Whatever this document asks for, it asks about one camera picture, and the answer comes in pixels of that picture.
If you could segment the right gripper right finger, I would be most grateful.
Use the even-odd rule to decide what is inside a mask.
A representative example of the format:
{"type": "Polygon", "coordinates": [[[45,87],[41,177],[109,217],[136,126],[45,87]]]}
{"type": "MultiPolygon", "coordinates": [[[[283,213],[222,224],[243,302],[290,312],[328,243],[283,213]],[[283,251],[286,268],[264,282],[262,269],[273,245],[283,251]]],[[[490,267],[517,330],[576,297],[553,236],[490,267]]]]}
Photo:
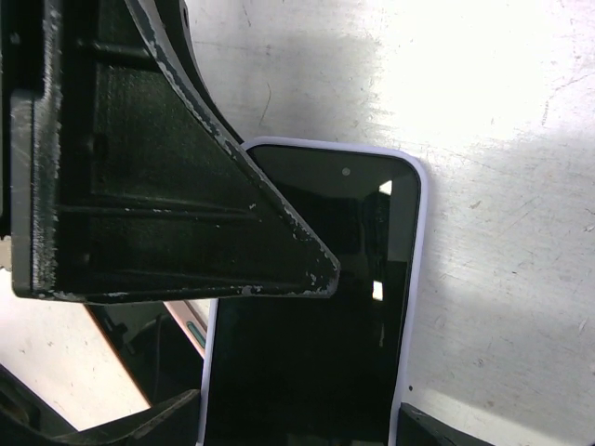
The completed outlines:
{"type": "Polygon", "coordinates": [[[340,272],[210,97],[183,1],[2,3],[1,233],[46,301],[326,297],[340,272]]]}

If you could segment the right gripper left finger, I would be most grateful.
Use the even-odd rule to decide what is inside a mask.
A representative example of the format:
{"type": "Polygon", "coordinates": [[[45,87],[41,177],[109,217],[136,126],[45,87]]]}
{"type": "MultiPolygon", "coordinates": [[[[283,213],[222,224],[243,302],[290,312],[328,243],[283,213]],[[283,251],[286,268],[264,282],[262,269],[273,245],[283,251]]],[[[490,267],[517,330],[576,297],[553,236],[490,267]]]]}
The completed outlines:
{"type": "Polygon", "coordinates": [[[3,445],[195,445],[200,392],[187,390],[150,409],[83,431],[69,423],[1,368],[3,445]]]}

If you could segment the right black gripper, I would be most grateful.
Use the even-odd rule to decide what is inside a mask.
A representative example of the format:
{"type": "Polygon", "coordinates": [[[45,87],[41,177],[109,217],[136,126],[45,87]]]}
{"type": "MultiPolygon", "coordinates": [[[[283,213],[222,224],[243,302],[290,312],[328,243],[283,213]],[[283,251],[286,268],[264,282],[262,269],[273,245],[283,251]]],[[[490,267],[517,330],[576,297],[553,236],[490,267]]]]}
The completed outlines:
{"type": "Polygon", "coordinates": [[[409,403],[399,412],[397,444],[399,446],[492,446],[492,443],[431,417],[409,403]]]}

